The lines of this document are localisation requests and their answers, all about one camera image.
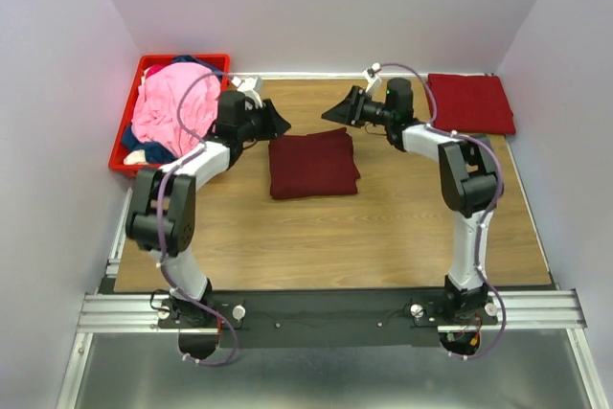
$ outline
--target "blue cloth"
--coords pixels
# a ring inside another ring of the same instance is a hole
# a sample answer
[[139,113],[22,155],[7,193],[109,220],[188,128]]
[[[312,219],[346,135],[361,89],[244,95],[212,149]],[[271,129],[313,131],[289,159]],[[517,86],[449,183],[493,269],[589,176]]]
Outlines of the blue cloth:
[[152,141],[141,143],[132,132],[132,125],[129,125],[122,135],[122,145],[130,152],[134,150],[144,150],[145,159],[148,163],[171,163],[176,157],[160,143]]
[[[191,55],[180,55],[178,57],[174,57],[172,59],[172,63],[175,63],[175,62],[195,62],[196,64],[201,64],[207,69],[211,69],[212,71],[221,72],[220,69],[217,69],[216,67],[212,66],[208,62],[204,62],[203,60],[198,59],[197,57],[193,57]],[[222,77],[223,76],[217,75],[217,78],[219,79],[219,81],[221,81]]]

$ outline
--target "red plastic bin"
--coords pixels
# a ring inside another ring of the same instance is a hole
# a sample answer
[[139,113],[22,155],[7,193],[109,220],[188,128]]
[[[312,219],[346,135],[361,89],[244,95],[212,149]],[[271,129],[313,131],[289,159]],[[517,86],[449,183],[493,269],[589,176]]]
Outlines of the red plastic bin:
[[[177,55],[145,55],[141,57],[136,68],[136,74],[134,75],[134,81],[132,82],[132,88],[127,97],[125,103],[124,115],[122,121],[119,124],[119,130],[117,131],[117,137],[115,138],[115,144],[111,151],[111,156],[108,159],[108,167],[113,171],[120,172],[127,177],[135,177],[138,170],[142,167],[154,167],[158,168],[160,165],[124,165],[124,159],[129,154],[127,149],[122,146],[122,135],[125,129],[130,125],[132,121],[132,114],[134,113],[134,105],[138,98],[138,87],[141,84],[141,76],[145,70],[154,64],[168,65]],[[228,55],[192,55],[204,62],[211,64],[220,71],[227,73],[230,70],[230,57]],[[228,79],[224,76],[221,80],[221,90],[225,90],[228,86]]]

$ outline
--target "folded maroon cloth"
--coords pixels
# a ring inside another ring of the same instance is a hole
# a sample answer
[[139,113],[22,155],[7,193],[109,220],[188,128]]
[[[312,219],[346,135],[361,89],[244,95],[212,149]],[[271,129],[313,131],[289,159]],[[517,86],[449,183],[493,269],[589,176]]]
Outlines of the folded maroon cloth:
[[[429,74],[428,83],[439,109],[434,127],[445,131],[515,134],[513,113],[499,78]],[[432,113],[429,98],[428,105]]]
[[280,136],[268,145],[270,195],[276,200],[356,194],[359,171],[347,129]]

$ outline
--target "white wall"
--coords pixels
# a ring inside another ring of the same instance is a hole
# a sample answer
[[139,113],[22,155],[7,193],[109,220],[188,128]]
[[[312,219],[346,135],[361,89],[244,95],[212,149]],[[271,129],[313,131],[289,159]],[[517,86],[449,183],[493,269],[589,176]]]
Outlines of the white wall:
[[613,0],[537,0],[499,72],[554,278],[578,289],[613,402],[612,32]]
[[143,52],[222,51],[236,71],[375,60],[494,71],[534,0],[114,0]]
[[126,184],[106,168],[138,59],[111,0],[0,0],[0,407],[55,407]]

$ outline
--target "wooden table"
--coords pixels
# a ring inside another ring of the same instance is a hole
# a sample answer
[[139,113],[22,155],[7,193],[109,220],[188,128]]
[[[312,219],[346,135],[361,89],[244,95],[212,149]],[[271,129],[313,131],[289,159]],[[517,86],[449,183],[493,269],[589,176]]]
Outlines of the wooden table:
[[[362,80],[270,80],[263,95],[292,123],[288,134],[335,129],[321,113]],[[420,120],[429,112],[414,82]],[[384,90],[376,95],[383,101]],[[362,178],[358,195],[275,201],[268,146],[247,150],[197,195],[193,251],[217,289],[440,286],[451,264],[451,212],[435,162],[390,147],[384,137],[350,129]],[[550,277],[502,136],[490,140],[506,190],[488,239],[495,284],[548,284]],[[125,244],[115,288],[166,287],[152,259]]]

